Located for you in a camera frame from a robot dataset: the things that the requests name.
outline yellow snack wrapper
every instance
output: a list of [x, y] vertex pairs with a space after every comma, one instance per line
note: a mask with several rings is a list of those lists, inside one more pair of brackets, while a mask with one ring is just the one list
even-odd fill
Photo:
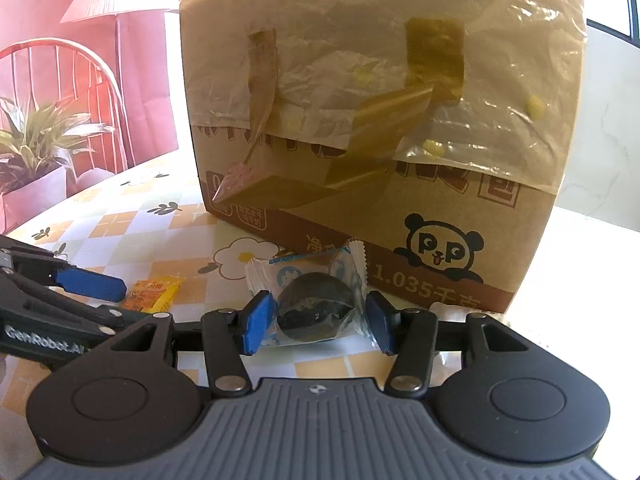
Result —
[[168, 312], [184, 280], [175, 276], [162, 276], [155, 280], [139, 280], [131, 289], [122, 307], [138, 312]]

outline window frame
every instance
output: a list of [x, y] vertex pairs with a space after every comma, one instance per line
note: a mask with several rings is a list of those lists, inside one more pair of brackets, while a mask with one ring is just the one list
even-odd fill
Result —
[[640, 20], [638, 19], [638, 0], [627, 0], [628, 8], [629, 8], [629, 25], [631, 30], [631, 35], [624, 34], [616, 30], [615, 28], [607, 27], [607, 25], [603, 25], [600, 22], [596, 22], [594, 20], [590, 20], [587, 18], [587, 25], [593, 28], [597, 28], [602, 32], [606, 32], [607, 34], [611, 34], [620, 40], [626, 41], [627, 43], [631, 43], [640, 48]]

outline potted plant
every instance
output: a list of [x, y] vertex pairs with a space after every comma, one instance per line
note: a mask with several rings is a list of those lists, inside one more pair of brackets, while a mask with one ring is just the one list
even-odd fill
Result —
[[7, 130], [0, 129], [0, 195], [5, 228], [23, 224], [66, 198], [72, 156], [88, 152], [87, 137], [112, 132], [68, 104], [28, 105], [25, 113], [0, 97]]

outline yellow spot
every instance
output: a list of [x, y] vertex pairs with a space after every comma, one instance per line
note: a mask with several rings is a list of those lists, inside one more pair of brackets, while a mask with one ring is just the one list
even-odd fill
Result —
[[373, 67], [359, 66], [353, 70], [353, 80], [358, 86], [368, 86], [373, 81]]
[[539, 121], [546, 116], [546, 103], [537, 95], [530, 95], [526, 103], [527, 115], [532, 121]]
[[255, 254], [250, 253], [249, 251], [238, 254], [238, 261], [241, 262], [242, 264], [247, 264], [254, 258], [255, 258]]
[[427, 139], [422, 143], [423, 150], [433, 158], [442, 158], [447, 151], [444, 144], [437, 140]]

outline flower pattern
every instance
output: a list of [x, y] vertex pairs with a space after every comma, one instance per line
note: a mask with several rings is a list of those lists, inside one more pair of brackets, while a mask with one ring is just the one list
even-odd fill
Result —
[[51, 232], [51, 227], [47, 227], [46, 229], [40, 229], [40, 232], [34, 235], [31, 235], [31, 238], [33, 238], [34, 240], [42, 240], [43, 238], [48, 237], [50, 232]]
[[169, 202], [168, 204], [159, 204], [158, 207], [150, 209], [147, 213], [153, 213], [154, 215], [168, 215], [174, 211], [182, 211], [182, 209], [178, 207], [176, 202]]
[[155, 178], [163, 178], [169, 176], [168, 173], [163, 173], [162, 171], [148, 170], [141, 173], [138, 173], [132, 179], [127, 180], [126, 182], [121, 183], [121, 186], [137, 186], [138, 184], [146, 184], [147, 182], [151, 182]]
[[66, 242], [62, 242], [58, 246], [58, 248], [55, 251], [53, 251], [54, 257], [67, 261], [69, 259], [69, 255], [65, 253], [65, 249], [66, 249]]
[[220, 266], [220, 275], [227, 280], [242, 280], [244, 266], [253, 258], [268, 260], [278, 252], [278, 246], [271, 242], [259, 242], [253, 238], [240, 238], [229, 247], [220, 249], [214, 261]]

